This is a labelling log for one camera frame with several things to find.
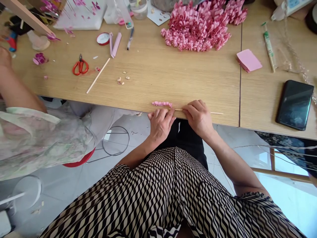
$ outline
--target bamboo skewer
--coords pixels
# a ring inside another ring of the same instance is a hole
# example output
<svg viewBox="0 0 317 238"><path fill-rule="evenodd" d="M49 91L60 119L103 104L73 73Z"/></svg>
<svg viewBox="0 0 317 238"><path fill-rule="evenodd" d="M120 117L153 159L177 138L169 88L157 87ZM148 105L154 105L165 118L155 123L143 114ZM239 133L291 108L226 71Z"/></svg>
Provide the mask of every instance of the bamboo skewer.
<svg viewBox="0 0 317 238"><path fill-rule="evenodd" d="M103 69L106 67L107 63L109 62L110 58L107 60L107 62L105 63L105 65L102 67L102 69L100 70L99 74L97 75L97 77L95 78L95 80L92 82L90 88L87 90L86 94L89 93L90 89L93 87L93 85L95 84L95 82L97 81L97 79L99 78L99 76L101 75Z"/></svg>
<svg viewBox="0 0 317 238"><path fill-rule="evenodd" d="M210 114L223 115L222 112L210 112Z"/></svg>

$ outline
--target phone screen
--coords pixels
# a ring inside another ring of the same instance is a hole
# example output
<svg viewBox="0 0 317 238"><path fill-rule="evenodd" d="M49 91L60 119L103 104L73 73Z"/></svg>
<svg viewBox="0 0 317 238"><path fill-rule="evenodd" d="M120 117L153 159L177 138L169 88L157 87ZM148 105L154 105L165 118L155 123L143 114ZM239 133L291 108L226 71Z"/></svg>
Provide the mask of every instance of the phone screen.
<svg viewBox="0 0 317 238"><path fill-rule="evenodd" d="M314 87L293 80L286 81L276 121L304 131Z"/></svg>

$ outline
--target scrap of paper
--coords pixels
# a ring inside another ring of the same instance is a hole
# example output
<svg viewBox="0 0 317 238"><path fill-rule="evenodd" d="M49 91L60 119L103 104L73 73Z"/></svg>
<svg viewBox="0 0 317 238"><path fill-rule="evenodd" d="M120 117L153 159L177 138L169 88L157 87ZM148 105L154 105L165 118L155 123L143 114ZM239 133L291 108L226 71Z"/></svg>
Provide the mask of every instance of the scrap of paper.
<svg viewBox="0 0 317 238"><path fill-rule="evenodd" d="M242 66L242 68L250 73L256 69L262 68L262 64L255 57L251 50L246 49L239 53L237 53L238 62Z"/></svg>
<svg viewBox="0 0 317 238"><path fill-rule="evenodd" d="M164 12L151 5L151 1L147 0L148 18L156 25L160 26L170 19L171 13Z"/></svg>

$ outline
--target pen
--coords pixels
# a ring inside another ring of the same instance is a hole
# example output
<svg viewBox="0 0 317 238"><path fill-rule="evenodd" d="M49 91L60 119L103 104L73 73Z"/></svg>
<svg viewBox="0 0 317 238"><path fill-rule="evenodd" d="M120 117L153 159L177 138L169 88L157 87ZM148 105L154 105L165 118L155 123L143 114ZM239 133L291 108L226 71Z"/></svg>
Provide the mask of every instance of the pen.
<svg viewBox="0 0 317 238"><path fill-rule="evenodd" d="M131 29L131 34L130 34L130 39L129 39L129 42L128 42L128 46L127 46L127 50L130 49L130 44L131 44L131 41L133 39L133 32L134 32L134 27Z"/></svg>

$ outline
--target wooden table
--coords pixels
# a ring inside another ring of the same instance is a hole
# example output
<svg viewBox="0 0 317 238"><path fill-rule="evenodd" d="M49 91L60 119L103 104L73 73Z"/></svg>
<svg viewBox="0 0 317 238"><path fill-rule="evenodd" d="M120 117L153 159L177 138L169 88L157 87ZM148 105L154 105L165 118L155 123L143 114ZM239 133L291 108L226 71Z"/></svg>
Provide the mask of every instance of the wooden table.
<svg viewBox="0 0 317 238"><path fill-rule="evenodd" d="M55 30L62 41L53 42L44 51L50 62L40 66L32 62L36 52L27 36L19 37L14 69L35 93L43 96L144 112L155 109L152 101L169 101L180 108L194 99L203 99L211 111L224 113L213 116L217 124L317 139L313 106L304 132L275 122L284 82L301 79L281 69L271 73L260 27L272 14L272 7L265 2L257 0L247 6L246 21L242 26L229 26L232 37L220 51L178 52L176 48L166 46L160 36L160 30L168 27L167 23L158 27L146 19L135 20L136 30L130 51L126 50L130 32L117 25L103 23L99 31L75 31L75 38ZM278 42L282 26L282 22L269 24L273 43ZM86 94L97 75L93 69L96 66L101 68L110 57L109 46L99 46L95 40L99 33L105 31L112 31L114 39L119 31L122 33L120 47L117 56L110 60L90 93ZM316 75L317 67L314 64L317 55L313 54L317 49L316 35L307 29L304 22L294 19L289 19L289 31L301 60L311 75ZM241 46L243 50L252 50L261 61L262 69L249 74L240 71L236 53ZM80 53L92 70L84 76L74 76L71 69ZM44 80L45 75L49 77L48 80ZM118 85L116 79L119 76L129 76L130 80ZM176 116L184 118L181 112L177 112Z"/></svg>
<svg viewBox="0 0 317 238"><path fill-rule="evenodd" d="M38 95L143 112L156 108L151 105L153 101L168 101L175 108L181 108L192 100L202 99L211 111L224 113L213 116L215 123L239 126L240 66L235 55L241 50L241 25L229 26L232 37L220 51L198 53L179 52L177 48L166 46L160 31L168 27L167 23L158 27L146 19L135 20L134 24L129 51L126 45L130 31L124 26L103 23L99 31L75 31L75 38L55 30L61 41L51 43L44 51L50 61L40 66L33 63L36 52L27 36L22 36L14 69ZM96 37L101 32L113 32L115 40L119 31L122 39L117 56L111 58L86 94L98 73L94 68L101 68L110 57L109 45L98 45ZM80 53L91 72L75 76L71 70ZM124 79L124 85L117 84L119 76ZM184 118L185 115L176 112L176 116Z"/></svg>
<svg viewBox="0 0 317 238"><path fill-rule="evenodd" d="M279 100L284 82L296 80L302 82L298 74L277 69L272 73L269 57L260 27L272 15L272 8L266 0L256 0L248 5L248 16L242 26L242 50L250 49L260 60L263 68L251 73L241 73L240 126L243 128L317 140L316 107L311 105L307 128L297 131L275 122ZM309 69L310 76L317 76L317 36L303 21L288 18L289 36L300 60ZM282 43L283 22L269 23L268 31L275 49L280 48L286 54Z"/></svg>

